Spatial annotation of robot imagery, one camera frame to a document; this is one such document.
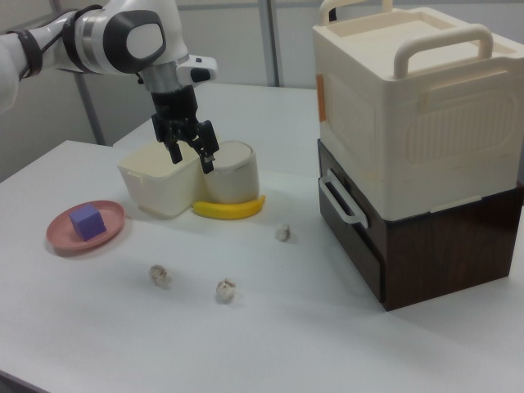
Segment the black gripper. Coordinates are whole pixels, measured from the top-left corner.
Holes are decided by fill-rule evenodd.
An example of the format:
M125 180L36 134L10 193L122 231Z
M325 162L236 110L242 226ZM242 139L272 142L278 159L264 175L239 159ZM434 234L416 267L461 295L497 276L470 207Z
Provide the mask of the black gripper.
M151 117L156 140L164 143L170 159L178 164L182 153L178 141L188 143L201 160L202 172L214 170L214 154L219 142L209 120L197 121L197 98L194 87L189 85L168 93L151 93L156 113Z

